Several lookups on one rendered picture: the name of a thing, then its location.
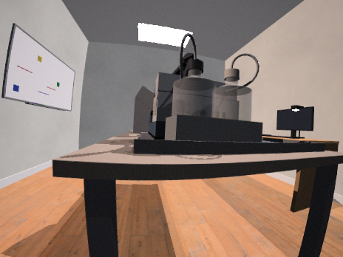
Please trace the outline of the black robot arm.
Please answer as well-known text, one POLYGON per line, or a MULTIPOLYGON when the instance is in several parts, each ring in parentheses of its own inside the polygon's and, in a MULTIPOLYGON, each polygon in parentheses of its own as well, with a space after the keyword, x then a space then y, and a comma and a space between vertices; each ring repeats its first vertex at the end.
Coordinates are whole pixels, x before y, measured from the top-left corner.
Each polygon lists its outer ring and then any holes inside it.
MULTIPOLYGON (((188 73, 186 72, 187 70, 187 65, 186 63, 190 61, 191 59, 194 59, 194 54, 193 53, 186 53, 183 56, 183 75, 188 76, 188 73)), ((180 75, 180 66, 174 70, 172 74, 180 75)))

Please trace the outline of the translucent grey bottle with cap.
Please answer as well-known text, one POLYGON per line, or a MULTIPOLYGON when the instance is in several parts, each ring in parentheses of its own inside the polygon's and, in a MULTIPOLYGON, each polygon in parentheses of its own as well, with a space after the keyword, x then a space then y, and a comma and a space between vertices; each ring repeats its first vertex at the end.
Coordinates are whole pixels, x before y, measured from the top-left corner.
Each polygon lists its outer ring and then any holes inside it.
POLYGON ((225 85, 216 90, 216 118, 251 121, 252 89, 238 84, 240 71, 224 71, 225 85))

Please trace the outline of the grey bottle with black cap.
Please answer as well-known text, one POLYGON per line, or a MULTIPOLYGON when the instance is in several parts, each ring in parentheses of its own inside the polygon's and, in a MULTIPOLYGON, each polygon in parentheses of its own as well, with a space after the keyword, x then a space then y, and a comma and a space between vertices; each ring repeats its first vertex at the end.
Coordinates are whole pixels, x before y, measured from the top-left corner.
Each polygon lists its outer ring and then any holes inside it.
POLYGON ((216 83, 202 78, 203 62, 197 59, 188 61, 187 73, 187 78, 174 82, 171 115, 215 117, 216 83))

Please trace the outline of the black curved hose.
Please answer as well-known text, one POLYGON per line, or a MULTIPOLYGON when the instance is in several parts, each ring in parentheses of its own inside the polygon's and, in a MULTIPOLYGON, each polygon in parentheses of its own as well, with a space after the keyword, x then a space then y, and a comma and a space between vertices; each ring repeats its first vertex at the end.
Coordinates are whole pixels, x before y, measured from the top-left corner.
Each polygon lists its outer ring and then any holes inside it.
POLYGON ((181 44, 180 44, 180 79, 183 78, 183 48, 184 48, 184 43, 187 37, 190 37, 192 41, 193 48, 194 48, 194 59, 197 59, 197 48, 196 48, 195 40, 194 40, 193 35, 188 32, 183 36, 181 44))

